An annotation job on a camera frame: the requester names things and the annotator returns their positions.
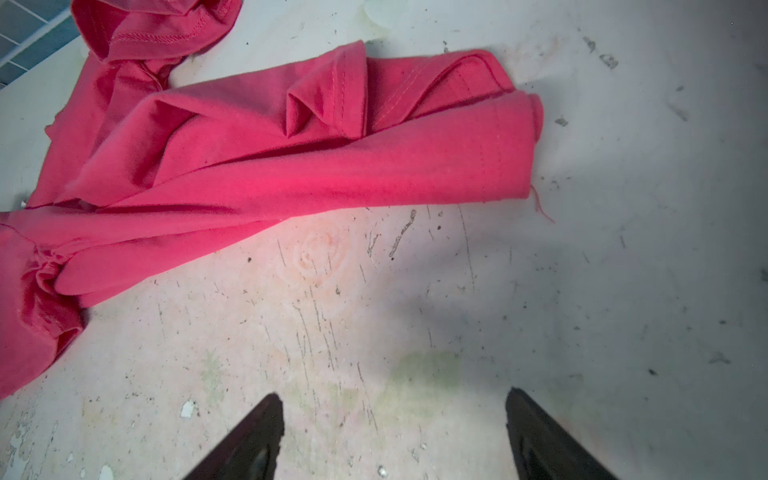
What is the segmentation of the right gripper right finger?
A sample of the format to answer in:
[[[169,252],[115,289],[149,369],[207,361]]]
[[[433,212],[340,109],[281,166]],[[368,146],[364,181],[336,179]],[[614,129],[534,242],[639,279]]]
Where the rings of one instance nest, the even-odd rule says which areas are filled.
[[[512,388],[505,408],[520,479],[617,479],[524,390]]]

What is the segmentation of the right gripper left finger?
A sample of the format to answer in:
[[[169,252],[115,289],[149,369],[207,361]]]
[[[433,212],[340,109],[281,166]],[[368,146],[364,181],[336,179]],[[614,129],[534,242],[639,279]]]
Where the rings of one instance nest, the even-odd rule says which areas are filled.
[[[285,433],[283,402],[265,396],[185,480],[272,480]]]

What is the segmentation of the pink t shirt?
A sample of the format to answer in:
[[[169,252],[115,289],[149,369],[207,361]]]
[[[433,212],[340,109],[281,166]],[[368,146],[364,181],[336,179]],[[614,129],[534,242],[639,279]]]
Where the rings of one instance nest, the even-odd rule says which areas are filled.
[[[184,87],[172,69],[237,1],[75,1],[89,47],[24,209],[1,216],[1,393],[81,312],[284,220],[529,195],[543,105],[485,50],[371,58],[362,42]]]

